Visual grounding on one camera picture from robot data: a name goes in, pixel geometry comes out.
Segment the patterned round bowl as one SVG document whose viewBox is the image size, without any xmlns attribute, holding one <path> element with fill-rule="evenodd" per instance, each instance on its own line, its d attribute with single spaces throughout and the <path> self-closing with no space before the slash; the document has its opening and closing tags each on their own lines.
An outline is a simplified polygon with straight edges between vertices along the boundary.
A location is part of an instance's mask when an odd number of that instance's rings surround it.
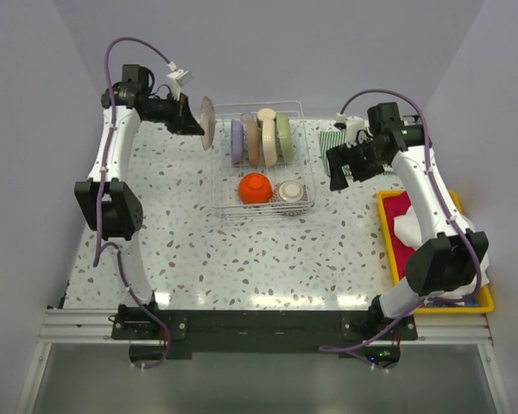
<svg viewBox="0 0 518 414">
<path fill-rule="evenodd" d="M 295 180 L 286 180 L 275 186 L 270 203 L 283 216 L 299 216 L 306 211 L 306 187 Z"/>
</svg>

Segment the cream steel-lined cup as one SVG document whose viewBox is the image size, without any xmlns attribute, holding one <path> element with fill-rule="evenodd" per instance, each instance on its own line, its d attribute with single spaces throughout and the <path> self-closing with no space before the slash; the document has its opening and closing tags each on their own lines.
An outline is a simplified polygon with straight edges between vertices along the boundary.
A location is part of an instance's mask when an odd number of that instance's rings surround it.
<svg viewBox="0 0 518 414">
<path fill-rule="evenodd" d="M 271 108 L 262 108 L 257 111 L 256 119 L 261 129 L 265 122 L 275 122 L 276 112 Z"/>
</svg>

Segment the green square panda plate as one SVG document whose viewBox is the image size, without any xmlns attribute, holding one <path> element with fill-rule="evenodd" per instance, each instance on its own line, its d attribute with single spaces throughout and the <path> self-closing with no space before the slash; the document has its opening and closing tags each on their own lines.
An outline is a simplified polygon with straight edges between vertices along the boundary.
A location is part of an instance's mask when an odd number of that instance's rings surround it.
<svg viewBox="0 0 518 414">
<path fill-rule="evenodd" d="M 289 164 L 294 160 L 294 144 L 290 121 L 281 112 L 276 115 L 275 121 L 281 156 L 284 162 Z"/>
</svg>

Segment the cream square panda plate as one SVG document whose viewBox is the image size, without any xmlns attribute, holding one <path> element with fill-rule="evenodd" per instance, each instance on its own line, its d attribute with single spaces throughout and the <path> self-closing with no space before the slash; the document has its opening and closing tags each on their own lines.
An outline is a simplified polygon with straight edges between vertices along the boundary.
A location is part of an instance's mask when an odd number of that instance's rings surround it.
<svg viewBox="0 0 518 414">
<path fill-rule="evenodd" d="M 275 119 L 266 119 L 262 122 L 262 149 L 265 166 L 274 166 L 278 159 Z"/>
</svg>

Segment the white wire dish rack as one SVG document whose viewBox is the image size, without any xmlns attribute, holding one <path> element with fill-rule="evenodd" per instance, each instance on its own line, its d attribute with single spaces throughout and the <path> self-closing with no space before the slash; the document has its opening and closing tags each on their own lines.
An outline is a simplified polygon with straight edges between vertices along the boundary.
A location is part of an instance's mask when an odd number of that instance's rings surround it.
<svg viewBox="0 0 518 414">
<path fill-rule="evenodd" d="M 244 152 L 241 163 L 231 163 L 231 121 L 240 121 L 240 116 L 249 112 L 256 119 L 257 111 L 271 108 L 276 115 L 281 112 L 289 118 L 293 144 L 294 160 L 287 164 L 281 156 L 277 144 L 278 159 L 274 166 L 266 167 L 264 157 L 256 166 L 249 164 L 247 148 L 247 128 L 243 125 Z M 237 188 L 241 179 L 250 173 L 261 173 L 270 181 L 272 187 L 286 180 L 295 180 L 306 187 L 308 201 L 306 211 L 316 201 L 313 183 L 312 162 L 306 138 L 306 125 L 301 103 L 280 101 L 266 103 L 225 103 L 215 106 L 216 130 L 212 150 L 212 207 L 218 216 L 227 220 L 244 220 L 283 216 L 275 211 L 268 201 L 265 204 L 244 204 L 238 197 Z"/>
</svg>

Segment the orange round bowl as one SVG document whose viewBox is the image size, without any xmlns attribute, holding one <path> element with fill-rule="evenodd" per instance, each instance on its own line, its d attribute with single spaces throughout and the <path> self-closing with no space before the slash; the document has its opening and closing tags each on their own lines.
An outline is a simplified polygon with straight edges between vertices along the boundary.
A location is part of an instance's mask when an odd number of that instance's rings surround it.
<svg viewBox="0 0 518 414">
<path fill-rule="evenodd" d="M 253 172 L 241 179 L 237 194 L 244 204 L 265 204 L 271 199 L 273 190 L 265 175 Z"/>
</svg>

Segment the brown square panda plate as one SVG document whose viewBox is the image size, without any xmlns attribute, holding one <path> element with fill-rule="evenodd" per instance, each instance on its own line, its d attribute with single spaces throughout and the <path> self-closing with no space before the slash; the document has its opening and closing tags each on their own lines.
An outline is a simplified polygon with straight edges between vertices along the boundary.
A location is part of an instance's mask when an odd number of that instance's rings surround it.
<svg viewBox="0 0 518 414">
<path fill-rule="evenodd" d="M 246 120 L 246 128 L 249 164 L 251 166 L 256 166 L 259 164 L 261 159 L 261 134 L 256 119 L 249 117 Z"/>
</svg>

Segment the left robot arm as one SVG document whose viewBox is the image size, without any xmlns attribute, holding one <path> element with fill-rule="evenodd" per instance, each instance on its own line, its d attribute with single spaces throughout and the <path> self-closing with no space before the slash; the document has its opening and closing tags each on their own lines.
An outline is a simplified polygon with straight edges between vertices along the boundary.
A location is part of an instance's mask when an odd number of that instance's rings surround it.
<svg viewBox="0 0 518 414">
<path fill-rule="evenodd" d="M 124 291 L 123 304 L 152 304 L 153 289 L 145 274 L 139 242 L 144 211 L 127 182 L 133 142 L 142 122 L 161 123 L 174 135 L 198 136 L 203 149 L 212 146 L 214 109 L 209 98 L 195 118 L 182 87 L 192 78 L 189 71 L 168 64 L 168 94 L 153 93 L 154 74 L 145 66 L 123 66 L 122 79 L 101 97 L 103 132 L 93 167 L 84 181 L 74 185 L 74 194 L 88 227 L 95 231 L 97 245 L 93 265 L 109 249 Z"/>
</svg>

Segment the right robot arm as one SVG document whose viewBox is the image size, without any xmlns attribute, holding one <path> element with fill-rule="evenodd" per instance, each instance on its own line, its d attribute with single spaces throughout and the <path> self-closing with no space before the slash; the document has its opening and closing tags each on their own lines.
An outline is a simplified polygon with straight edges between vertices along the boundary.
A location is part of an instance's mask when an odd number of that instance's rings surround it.
<svg viewBox="0 0 518 414">
<path fill-rule="evenodd" d="M 481 288 L 481 262 L 489 248 L 453 203 L 436 165 L 425 124 L 406 124 L 396 103 L 367 111 L 371 137 L 326 152 L 331 191 L 348 187 L 343 169 L 365 181 L 390 166 L 401 180 L 420 227 L 420 247 L 408 257 L 403 278 L 376 296 L 358 328 L 379 339 L 398 328 L 398 320 L 428 302 L 467 303 Z"/>
</svg>

